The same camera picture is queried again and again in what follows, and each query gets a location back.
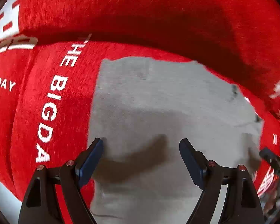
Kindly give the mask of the grey knitted garment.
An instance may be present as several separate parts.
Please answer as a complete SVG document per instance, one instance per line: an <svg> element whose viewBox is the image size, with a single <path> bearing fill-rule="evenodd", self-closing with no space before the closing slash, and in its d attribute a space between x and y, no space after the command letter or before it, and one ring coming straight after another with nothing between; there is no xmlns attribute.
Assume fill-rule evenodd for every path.
<svg viewBox="0 0 280 224"><path fill-rule="evenodd" d="M201 64L104 59L88 132L104 141L90 210L98 223L186 223L201 191L180 140L221 166L254 173L261 132L240 90Z"/></svg>

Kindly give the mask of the red blanket with white lettering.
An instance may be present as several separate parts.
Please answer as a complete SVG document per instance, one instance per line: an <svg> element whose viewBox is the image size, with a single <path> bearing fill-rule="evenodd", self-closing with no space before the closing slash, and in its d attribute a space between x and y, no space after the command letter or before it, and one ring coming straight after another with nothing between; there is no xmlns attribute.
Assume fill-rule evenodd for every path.
<svg viewBox="0 0 280 224"><path fill-rule="evenodd" d="M76 159L101 60L131 55L197 59L280 130L275 0L0 0L0 181L20 223L95 223Z"/></svg>

